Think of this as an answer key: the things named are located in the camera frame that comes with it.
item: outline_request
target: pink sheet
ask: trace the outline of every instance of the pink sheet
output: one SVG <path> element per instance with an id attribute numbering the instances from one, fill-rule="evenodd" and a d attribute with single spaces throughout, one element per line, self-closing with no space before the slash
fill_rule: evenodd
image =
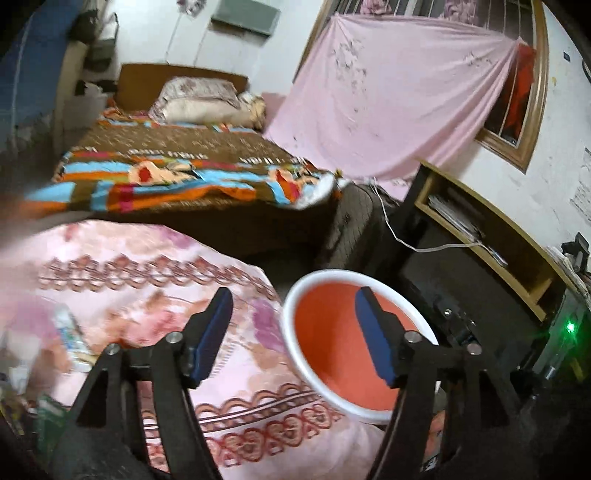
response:
<path id="1" fill-rule="evenodd" d="M 517 44 L 448 20 L 335 15 L 265 136 L 402 198 L 417 159 L 440 166 L 474 139 Z"/>
<path id="2" fill-rule="evenodd" d="M 0 252 L 0 271 L 11 272 L 12 279 L 26 276 L 30 284 L 36 279 L 31 293 L 66 305 L 95 352 L 113 341 L 152 345 L 182 329 L 220 286 L 229 288 L 232 321 L 211 375 L 190 391 L 223 478 L 367 476 L 384 433 L 347 418 L 302 382 L 281 338 L 279 298 L 261 269 L 164 226 L 89 220 Z M 9 310 L 0 300 L 2 320 Z M 61 375 L 51 396 L 71 405 L 85 377 L 76 371 Z M 141 395 L 150 459 L 166 471 L 149 384 Z"/>

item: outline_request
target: red cloth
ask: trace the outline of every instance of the red cloth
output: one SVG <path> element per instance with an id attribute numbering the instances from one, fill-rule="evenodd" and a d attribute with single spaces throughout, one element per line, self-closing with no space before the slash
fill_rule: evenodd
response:
<path id="1" fill-rule="evenodd" d="M 509 104 L 509 113 L 505 121 L 505 128 L 503 134 L 508 134 L 516 140 L 521 135 L 521 129 L 525 121 L 525 113 L 527 105 L 530 101 L 531 85 L 534 83 L 534 67 L 535 67 L 536 51 L 529 45 L 520 44 L 517 48 L 517 58 L 515 64 L 511 68 L 509 77 L 503 87 L 501 93 L 501 101 L 503 105 Z M 517 78 L 515 78 L 515 68 L 517 67 Z"/>

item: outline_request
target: colorful striped blanket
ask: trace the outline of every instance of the colorful striped blanket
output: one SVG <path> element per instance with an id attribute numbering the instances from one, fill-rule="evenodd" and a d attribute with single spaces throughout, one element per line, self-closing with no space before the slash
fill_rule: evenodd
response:
<path id="1" fill-rule="evenodd" d="M 328 198 L 332 173 L 250 129 L 159 124 L 109 108 L 64 155 L 50 185 L 24 202 L 31 216 L 67 210 L 195 210 L 259 200 L 303 208 Z"/>

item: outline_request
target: wooden desk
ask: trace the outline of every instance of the wooden desk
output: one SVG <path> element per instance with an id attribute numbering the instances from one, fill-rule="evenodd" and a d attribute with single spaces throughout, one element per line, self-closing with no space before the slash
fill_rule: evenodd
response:
<path id="1" fill-rule="evenodd" d="M 541 322 L 550 319 L 558 310 L 566 288 L 574 288 L 562 269 L 554 263 L 545 250 L 525 233 L 507 215 L 450 175 L 427 162 L 421 168 L 403 205 L 392 221 L 399 238 L 415 245 L 418 238 L 413 233 L 413 217 L 420 212 L 438 223 L 459 242 L 470 240 L 428 204 L 429 195 L 443 198 L 456 197 L 478 213 L 478 227 L 483 243 L 499 253 L 508 266 L 501 266 L 483 247 L 469 247 L 489 272 L 500 278 Z M 401 247 L 399 255 L 410 250 Z"/>

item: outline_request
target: hanging bag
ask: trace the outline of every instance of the hanging bag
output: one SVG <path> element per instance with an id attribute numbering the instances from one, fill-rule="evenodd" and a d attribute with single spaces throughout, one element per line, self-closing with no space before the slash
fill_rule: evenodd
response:
<path id="1" fill-rule="evenodd" d="M 90 45 L 96 38 L 96 24 L 99 21 L 97 0 L 87 0 L 84 10 L 76 17 L 70 29 L 70 40 L 77 40 Z"/>
<path id="2" fill-rule="evenodd" d="M 103 73 L 107 71 L 111 65 L 111 61 L 115 56 L 115 46 L 117 45 L 117 37 L 119 35 L 119 18 L 117 18 L 117 14 L 113 14 L 111 19 L 105 24 L 105 26 L 107 26 L 113 19 L 116 24 L 113 36 L 111 38 L 100 38 L 90 46 L 88 55 L 84 60 L 84 68 L 86 70 Z"/>

